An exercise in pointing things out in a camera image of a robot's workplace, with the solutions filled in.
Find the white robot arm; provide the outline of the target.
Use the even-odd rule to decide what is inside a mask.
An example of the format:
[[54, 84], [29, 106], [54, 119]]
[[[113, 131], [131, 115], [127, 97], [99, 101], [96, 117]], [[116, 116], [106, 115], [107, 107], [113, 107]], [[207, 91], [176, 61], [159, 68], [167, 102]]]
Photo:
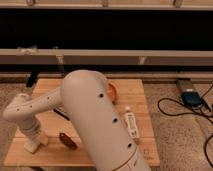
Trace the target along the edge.
[[151, 171], [107, 90], [108, 80], [102, 73], [73, 71], [58, 88], [40, 97], [15, 96], [5, 108], [3, 117], [18, 125], [27, 137], [25, 148], [33, 153], [39, 145], [48, 143], [36, 115], [62, 106], [98, 171]]

